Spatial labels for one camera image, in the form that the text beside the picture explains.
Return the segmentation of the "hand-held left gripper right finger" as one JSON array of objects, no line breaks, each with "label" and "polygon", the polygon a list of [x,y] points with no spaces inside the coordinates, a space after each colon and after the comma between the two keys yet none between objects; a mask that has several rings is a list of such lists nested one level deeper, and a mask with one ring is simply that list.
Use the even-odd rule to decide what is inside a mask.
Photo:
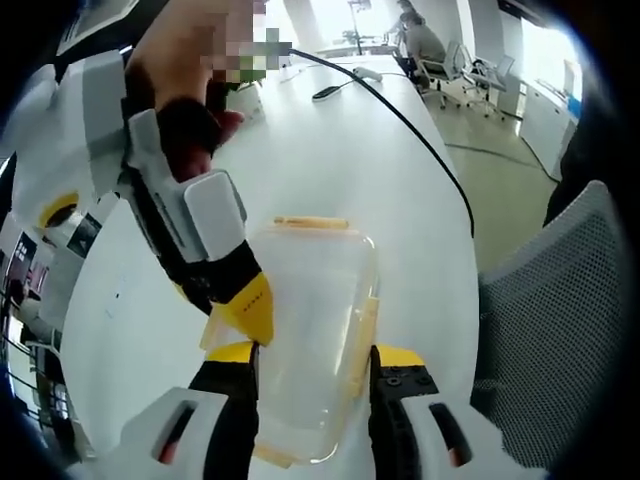
[{"label": "hand-held left gripper right finger", "polygon": [[514,479],[501,432],[468,403],[447,400],[410,350],[370,350],[368,432],[377,479]]}]

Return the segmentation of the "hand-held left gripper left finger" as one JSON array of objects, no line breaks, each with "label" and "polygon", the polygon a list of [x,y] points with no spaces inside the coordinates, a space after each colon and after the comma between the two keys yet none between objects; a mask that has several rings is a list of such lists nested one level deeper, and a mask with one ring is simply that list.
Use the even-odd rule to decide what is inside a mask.
[{"label": "hand-held left gripper left finger", "polygon": [[129,420],[119,479],[246,479],[258,433],[258,346],[214,349],[188,387],[167,391]]}]

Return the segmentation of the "person's right hand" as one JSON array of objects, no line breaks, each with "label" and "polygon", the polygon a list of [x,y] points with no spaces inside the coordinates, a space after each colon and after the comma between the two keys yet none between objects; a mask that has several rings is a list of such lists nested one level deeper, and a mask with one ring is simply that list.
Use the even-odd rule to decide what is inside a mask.
[{"label": "person's right hand", "polygon": [[127,62],[127,99],[136,113],[155,111],[180,183],[210,171],[215,150],[244,122],[226,107],[226,82],[253,39],[253,14],[251,1],[169,1]]}]

